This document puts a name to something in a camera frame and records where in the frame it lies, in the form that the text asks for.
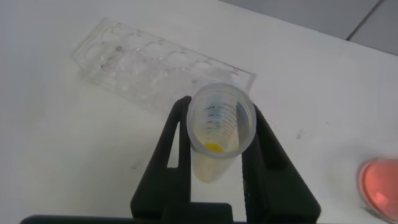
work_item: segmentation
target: yellow liquid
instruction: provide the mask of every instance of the yellow liquid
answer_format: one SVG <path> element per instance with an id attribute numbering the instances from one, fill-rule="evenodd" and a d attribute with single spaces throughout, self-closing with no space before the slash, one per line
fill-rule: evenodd
<path id="1" fill-rule="evenodd" d="M 216 143 L 207 143 L 205 144 L 205 147 L 215 152 L 225 152 L 225 150 Z"/>

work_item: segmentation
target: transparent plastic tray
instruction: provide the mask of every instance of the transparent plastic tray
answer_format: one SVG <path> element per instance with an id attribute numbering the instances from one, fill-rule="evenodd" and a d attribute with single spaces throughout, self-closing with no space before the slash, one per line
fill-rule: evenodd
<path id="1" fill-rule="evenodd" d="M 230 83 L 248 93 L 256 77 L 108 18 L 73 58 L 91 82 L 160 114 L 168 114 L 179 98 L 193 96 L 210 83 Z"/>

